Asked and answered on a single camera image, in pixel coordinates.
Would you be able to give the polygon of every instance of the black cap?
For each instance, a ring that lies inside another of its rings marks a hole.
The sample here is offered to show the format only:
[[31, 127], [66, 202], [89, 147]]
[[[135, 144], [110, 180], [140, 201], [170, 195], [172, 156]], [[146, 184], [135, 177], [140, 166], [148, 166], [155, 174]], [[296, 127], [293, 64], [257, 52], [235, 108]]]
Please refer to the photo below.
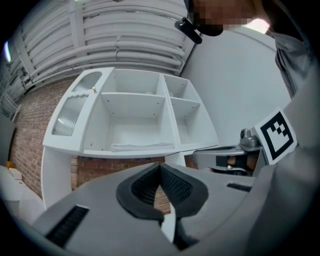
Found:
[[193, 27], [198, 30], [200, 33], [210, 36], [210, 37], [216, 37], [221, 35], [221, 33], [224, 31], [223, 25], [206, 25], [201, 24], [199, 18], [197, 18], [197, 14], [194, 13], [194, 3], [193, 0], [184, 0], [185, 7], [188, 11], [188, 13], [191, 13], [192, 15], [192, 22]]

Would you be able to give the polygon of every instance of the brick wall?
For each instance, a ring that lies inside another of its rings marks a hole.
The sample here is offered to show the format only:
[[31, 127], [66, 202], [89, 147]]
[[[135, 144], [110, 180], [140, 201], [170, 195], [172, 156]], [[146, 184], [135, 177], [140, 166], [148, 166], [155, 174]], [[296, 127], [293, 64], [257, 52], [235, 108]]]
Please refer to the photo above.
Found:
[[[40, 197], [44, 135], [57, 104], [74, 80], [73, 77], [48, 84], [29, 92], [20, 102], [10, 161], [22, 173], [23, 181]], [[71, 187], [76, 189], [92, 179], [155, 162], [163, 163], [165, 158], [101, 159], [74, 156], [71, 161]], [[198, 168], [192, 156], [186, 156], [185, 162], [187, 167]], [[170, 213], [169, 201], [161, 187], [157, 190], [154, 207], [164, 214]]]

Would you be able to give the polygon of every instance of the black vent slot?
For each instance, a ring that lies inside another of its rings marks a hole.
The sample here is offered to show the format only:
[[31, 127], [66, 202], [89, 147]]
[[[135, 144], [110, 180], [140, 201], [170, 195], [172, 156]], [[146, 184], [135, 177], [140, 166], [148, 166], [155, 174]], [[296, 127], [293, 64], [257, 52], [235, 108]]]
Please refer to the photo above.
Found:
[[237, 184], [237, 183], [229, 183], [228, 185], [226, 185], [228, 188], [232, 188], [235, 190], [241, 190], [244, 192], [250, 192], [252, 186], [246, 186], [246, 185], [241, 185], [241, 184]]
[[64, 247], [74, 231], [80, 225], [89, 209], [75, 206], [46, 236], [48, 240], [59, 247]]

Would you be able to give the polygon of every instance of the white wall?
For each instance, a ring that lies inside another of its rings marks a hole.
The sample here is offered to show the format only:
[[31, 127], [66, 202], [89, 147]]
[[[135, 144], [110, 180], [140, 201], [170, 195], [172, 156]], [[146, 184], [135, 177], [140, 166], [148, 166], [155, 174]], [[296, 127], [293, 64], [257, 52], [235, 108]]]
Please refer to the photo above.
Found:
[[275, 41], [246, 27], [202, 39], [181, 76], [201, 97], [220, 145], [238, 144], [243, 128], [290, 102], [275, 63]]

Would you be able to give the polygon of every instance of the person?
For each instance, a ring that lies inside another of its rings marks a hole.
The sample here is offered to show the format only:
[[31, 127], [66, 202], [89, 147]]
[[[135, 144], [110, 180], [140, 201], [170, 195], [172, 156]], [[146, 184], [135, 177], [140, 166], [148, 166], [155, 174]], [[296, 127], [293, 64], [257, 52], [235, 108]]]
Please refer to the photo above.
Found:
[[[304, 84], [306, 74], [316, 61], [304, 44], [293, 22], [283, 11], [286, 0], [184, 0], [193, 27], [202, 34], [216, 37], [224, 30], [262, 19], [270, 24], [269, 32], [275, 39], [275, 62], [291, 96]], [[255, 169], [258, 158], [243, 158], [248, 171]], [[235, 166], [237, 158], [228, 158], [228, 165]]]

